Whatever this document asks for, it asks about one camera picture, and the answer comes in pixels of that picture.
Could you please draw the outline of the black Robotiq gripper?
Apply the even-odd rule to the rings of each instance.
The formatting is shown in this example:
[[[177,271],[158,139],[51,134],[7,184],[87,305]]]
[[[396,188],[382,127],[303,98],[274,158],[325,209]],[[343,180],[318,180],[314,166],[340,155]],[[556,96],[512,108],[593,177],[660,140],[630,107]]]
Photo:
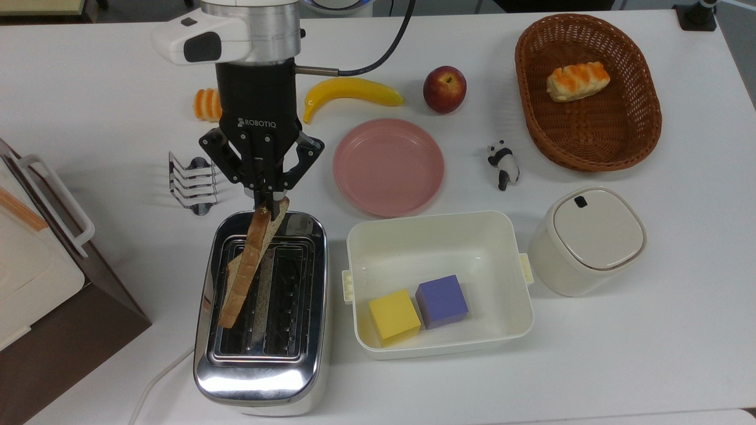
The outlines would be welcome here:
[[[200,147],[227,180],[251,191],[256,208],[278,209],[285,192],[324,150],[321,140],[300,133],[294,60],[272,66],[216,64],[215,69],[222,114],[219,128],[203,135]],[[292,145],[298,162],[284,172]]]

